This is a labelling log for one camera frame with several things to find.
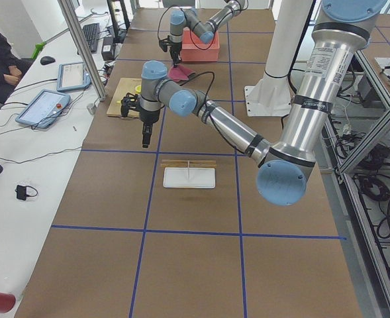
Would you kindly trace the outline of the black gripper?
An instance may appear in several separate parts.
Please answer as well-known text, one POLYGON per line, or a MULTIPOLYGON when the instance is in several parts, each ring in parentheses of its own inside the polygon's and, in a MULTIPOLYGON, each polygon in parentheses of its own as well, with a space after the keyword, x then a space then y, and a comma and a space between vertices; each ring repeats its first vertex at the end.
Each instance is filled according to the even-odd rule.
POLYGON ((181 52, 181 43, 180 42, 171 42, 170 56, 171 56, 173 65, 178 65, 181 62, 180 52, 181 52))
POLYGON ((142 127, 142 147, 148 148, 151 141, 153 124, 143 123, 142 127))

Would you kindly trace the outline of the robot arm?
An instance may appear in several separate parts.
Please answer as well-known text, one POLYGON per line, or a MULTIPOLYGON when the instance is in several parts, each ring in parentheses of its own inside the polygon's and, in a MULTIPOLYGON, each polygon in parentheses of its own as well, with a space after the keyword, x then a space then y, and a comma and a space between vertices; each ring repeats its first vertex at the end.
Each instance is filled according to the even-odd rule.
POLYGON ((160 48, 164 52, 167 52, 168 48, 170 49, 170 56, 175 68, 181 63, 184 28, 188 28, 203 44, 208 44, 209 46, 206 48, 199 48, 206 50, 211 46, 217 30, 247 8, 248 1, 226 1, 226 5, 206 22, 201 21, 193 7, 174 10, 170 17, 169 35, 164 39, 158 39, 160 48))
POLYGON ((230 115, 206 93, 175 83, 165 64, 146 62, 139 99, 143 147, 149 145, 153 124, 163 107, 181 117, 196 115, 231 147, 257 163, 256 185, 263 198, 276 205, 298 202, 316 163, 313 149, 352 57, 369 44, 384 6, 384 1, 323 1, 312 32, 315 46, 303 80, 298 89, 290 89, 291 65, 301 41, 300 26, 307 22, 313 2, 287 1, 282 5, 264 75, 256 85, 245 89, 249 116, 287 117, 275 143, 230 115))

